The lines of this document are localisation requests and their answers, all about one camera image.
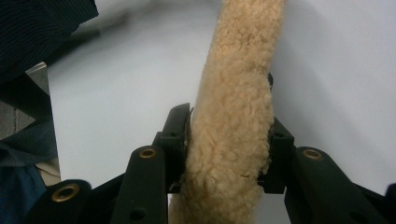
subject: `gray floor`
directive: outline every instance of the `gray floor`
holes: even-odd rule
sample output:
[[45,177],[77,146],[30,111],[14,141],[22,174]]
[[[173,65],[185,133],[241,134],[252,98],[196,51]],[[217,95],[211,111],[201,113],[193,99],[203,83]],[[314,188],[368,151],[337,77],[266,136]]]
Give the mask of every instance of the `gray floor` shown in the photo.
[[[50,94],[47,77],[47,67],[28,73],[29,77],[37,83],[47,94]],[[25,128],[34,120],[9,105],[0,102],[0,139],[8,137]]]

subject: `fleece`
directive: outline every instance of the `fleece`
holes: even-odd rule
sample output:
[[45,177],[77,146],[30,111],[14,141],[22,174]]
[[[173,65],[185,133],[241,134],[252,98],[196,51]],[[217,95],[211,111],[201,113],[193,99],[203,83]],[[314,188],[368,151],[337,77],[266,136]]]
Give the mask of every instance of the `fleece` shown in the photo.
[[284,0],[223,0],[191,119],[171,224],[253,223],[274,121],[267,81]]

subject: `fluffy beige object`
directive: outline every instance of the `fluffy beige object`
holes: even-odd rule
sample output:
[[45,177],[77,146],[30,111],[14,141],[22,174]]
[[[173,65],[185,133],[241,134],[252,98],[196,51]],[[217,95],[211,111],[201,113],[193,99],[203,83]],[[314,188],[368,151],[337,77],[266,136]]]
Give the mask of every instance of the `fluffy beige object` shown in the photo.
[[224,0],[191,121],[171,224],[253,223],[274,115],[267,81],[284,0]]

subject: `sheepskin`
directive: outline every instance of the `sheepskin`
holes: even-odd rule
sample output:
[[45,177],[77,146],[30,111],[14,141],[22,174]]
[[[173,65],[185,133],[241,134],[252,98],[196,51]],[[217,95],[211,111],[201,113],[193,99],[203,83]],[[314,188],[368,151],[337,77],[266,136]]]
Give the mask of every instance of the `sheepskin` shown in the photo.
[[267,81],[284,0],[224,0],[191,120],[171,224],[253,223],[274,115]]

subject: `brass screw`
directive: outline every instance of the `brass screw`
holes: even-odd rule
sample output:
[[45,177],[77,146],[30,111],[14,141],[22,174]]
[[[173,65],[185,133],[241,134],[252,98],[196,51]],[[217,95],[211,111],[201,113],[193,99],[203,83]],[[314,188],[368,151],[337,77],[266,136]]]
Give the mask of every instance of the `brass screw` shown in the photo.
[[79,185],[68,184],[66,186],[61,187],[60,189],[57,189],[52,194],[52,200],[55,201],[56,203],[62,203],[76,196],[78,192],[79,192]]
[[320,154],[320,152],[314,150],[314,149],[306,149],[303,151],[303,154],[314,161],[319,161],[322,158],[322,155]]
[[139,156],[141,158],[148,159],[148,158],[154,157],[156,154],[157,154],[156,150],[148,148],[148,149],[140,151]]

